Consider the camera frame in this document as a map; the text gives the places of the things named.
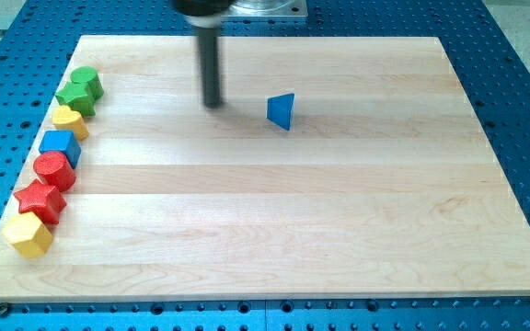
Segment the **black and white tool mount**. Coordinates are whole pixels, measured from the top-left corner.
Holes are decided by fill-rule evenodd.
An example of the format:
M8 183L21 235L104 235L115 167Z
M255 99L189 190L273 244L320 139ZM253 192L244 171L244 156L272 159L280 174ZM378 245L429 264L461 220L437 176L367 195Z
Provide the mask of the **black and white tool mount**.
M194 27L216 28L235 0L172 0L173 8Z

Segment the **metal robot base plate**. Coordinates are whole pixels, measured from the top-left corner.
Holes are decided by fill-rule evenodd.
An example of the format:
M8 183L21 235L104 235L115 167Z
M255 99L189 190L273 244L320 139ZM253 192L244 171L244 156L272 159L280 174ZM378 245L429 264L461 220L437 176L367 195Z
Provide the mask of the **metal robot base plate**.
M306 0L236 0L225 12L228 20L305 21Z

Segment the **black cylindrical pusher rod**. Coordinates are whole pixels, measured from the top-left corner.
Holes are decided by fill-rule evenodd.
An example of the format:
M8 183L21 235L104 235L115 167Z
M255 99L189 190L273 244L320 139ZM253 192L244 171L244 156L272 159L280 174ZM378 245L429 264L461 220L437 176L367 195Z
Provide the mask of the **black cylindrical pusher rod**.
M201 70L202 103L206 108L222 104L217 27L197 27L198 60Z

